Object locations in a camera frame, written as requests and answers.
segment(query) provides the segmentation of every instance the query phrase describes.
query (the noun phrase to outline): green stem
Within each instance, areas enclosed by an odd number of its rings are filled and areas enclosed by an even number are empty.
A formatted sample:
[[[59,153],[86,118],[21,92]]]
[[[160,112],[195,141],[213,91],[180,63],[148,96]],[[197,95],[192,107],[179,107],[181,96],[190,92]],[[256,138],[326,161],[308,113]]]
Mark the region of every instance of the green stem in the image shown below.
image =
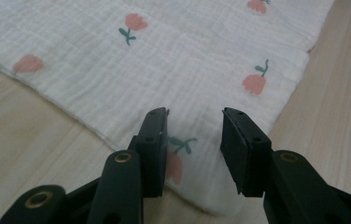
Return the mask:
[[[267,60],[266,60],[266,62],[265,62],[265,65],[266,65],[266,67],[265,67],[265,71],[263,71],[263,73],[262,73],[262,77],[264,77],[264,76],[265,76],[266,72],[267,72],[267,71],[268,71],[268,69],[269,69],[268,62],[269,62],[269,60],[267,59]]]
[[[179,146],[178,148],[175,149],[175,154],[181,150],[182,148],[186,148],[188,147],[188,143],[191,142],[191,141],[197,141],[196,138],[191,138],[191,139],[188,139],[187,141],[185,141],[181,146]]]
[[[126,44],[130,46],[130,43],[129,43],[129,36],[130,36],[130,28],[127,30],[127,36],[126,36]]]

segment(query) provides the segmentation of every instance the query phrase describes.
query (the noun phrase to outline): pink tulip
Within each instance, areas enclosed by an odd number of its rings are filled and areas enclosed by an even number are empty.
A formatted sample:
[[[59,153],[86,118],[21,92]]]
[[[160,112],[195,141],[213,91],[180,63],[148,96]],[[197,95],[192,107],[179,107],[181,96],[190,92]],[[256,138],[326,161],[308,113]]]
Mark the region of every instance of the pink tulip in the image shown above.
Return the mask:
[[[33,73],[44,67],[41,59],[33,54],[24,55],[15,65],[13,71],[16,73]]]
[[[262,75],[260,74],[249,75],[248,77],[245,78],[245,80],[243,80],[243,86],[245,86],[246,91],[260,95],[260,93],[263,91],[263,87],[266,84],[266,78],[264,76],[269,69],[268,62],[269,60],[266,60],[265,68],[262,68],[259,65],[255,66],[255,70],[262,72]]]
[[[260,12],[261,14],[266,13],[266,6],[265,3],[269,4],[269,0],[251,0],[247,3],[247,7],[252,8],[256,10],[257,12]]]
[[[147,23],[137,13],[131,13],[126,16],[125,24],[133,31],[138,31],[147,27]]]
[[[131,35],[131,31],[138,31],[147,27],[147,22],[143,21],[143,18],[137,13],[130,13],[126,16],[125,24],[128,30],[119,28],[119,32],[126,37],[126,44],[130,46],[130,40],[136,39],[135,36]]]
[[[182,160],[174,152],[167,153],[166,179],[173,179],[176,185],[181,183]]]

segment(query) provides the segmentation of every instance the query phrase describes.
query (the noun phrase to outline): clip jaw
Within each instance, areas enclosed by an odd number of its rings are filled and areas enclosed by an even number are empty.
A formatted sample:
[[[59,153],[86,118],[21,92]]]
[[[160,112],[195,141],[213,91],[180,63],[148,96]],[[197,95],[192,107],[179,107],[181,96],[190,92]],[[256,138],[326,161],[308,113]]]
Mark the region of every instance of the clip jaw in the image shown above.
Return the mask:
[[[164,107],[148,112],[140,132],[128,147],[140,156],[144,198],[159,197],[163,191],[168,112]]]
[[[246,197],[262,197],[272,142],[244,112],[223,110],[221,151],[236,183]]]

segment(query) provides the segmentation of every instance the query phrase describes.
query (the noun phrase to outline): fabric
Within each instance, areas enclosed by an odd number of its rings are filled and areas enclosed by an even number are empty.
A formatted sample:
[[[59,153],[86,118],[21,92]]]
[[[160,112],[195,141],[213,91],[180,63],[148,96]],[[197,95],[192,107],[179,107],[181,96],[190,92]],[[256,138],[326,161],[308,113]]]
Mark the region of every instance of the fabric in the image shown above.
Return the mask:
[[[165,106],[166,185],[215,214],[243,203],[220,153],[224,107],[266,133],[333,0],[0,0],[0,70],[126,148]]]

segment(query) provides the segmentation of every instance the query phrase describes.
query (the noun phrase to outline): wooden surface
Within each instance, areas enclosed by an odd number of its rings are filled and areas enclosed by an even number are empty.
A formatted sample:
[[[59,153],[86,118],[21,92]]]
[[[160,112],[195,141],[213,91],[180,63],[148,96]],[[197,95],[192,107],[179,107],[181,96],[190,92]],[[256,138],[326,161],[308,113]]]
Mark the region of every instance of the wooden surface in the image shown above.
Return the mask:
[[[301,153],[323,178],[351,193],[351,0],[336,0],[305,76],[270,133],[274,149]],[[0,216],[26,190],[68,192],[102,172],[111,153],[88,129],[35,91],[0,74]],[[146,223],[266,223],[262,199],[215,217],[169,189],[145,200]]]

